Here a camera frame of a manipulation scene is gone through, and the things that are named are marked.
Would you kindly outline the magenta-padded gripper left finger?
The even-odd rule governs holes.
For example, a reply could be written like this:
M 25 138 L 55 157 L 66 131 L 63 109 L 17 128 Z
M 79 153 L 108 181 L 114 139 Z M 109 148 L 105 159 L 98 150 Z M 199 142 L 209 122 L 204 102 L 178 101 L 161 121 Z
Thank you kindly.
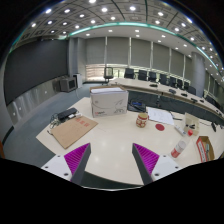
M 91 144 L 87 143 L 65 155 L 55 155 L 42 169 L 80 185 L 90 154 Z

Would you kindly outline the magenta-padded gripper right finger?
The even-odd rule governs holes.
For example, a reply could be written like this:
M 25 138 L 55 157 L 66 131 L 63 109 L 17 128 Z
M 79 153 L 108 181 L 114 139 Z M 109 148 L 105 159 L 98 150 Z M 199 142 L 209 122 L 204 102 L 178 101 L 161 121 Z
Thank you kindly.
M 144 185 L 181 170 L 170 156 L 158 155 L 137 143 L 132 145 L 132 154 Z

